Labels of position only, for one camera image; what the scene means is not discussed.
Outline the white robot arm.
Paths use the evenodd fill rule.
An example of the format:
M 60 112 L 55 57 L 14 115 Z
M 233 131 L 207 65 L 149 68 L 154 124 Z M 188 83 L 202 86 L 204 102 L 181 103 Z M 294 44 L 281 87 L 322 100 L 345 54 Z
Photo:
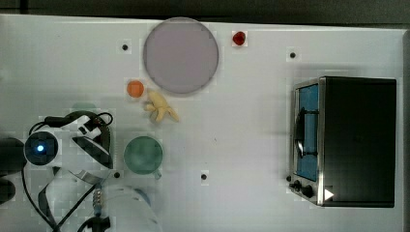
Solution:
M 88 134 L 45 129 L 24 143 L 27 161 L 56 168 L 34 209 L 52 232 L 162 232 L 148 197 L 108 180 L 113 160 Z

